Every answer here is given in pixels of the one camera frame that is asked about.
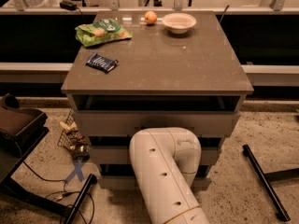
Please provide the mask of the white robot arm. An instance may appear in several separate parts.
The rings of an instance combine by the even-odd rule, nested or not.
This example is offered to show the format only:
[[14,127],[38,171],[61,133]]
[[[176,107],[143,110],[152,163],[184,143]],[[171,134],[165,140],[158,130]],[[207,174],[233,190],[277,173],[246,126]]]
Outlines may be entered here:
[[210,224],[191,191],[201,159],[195,134],[145,129],[132,137],[129,153],[152,224]]

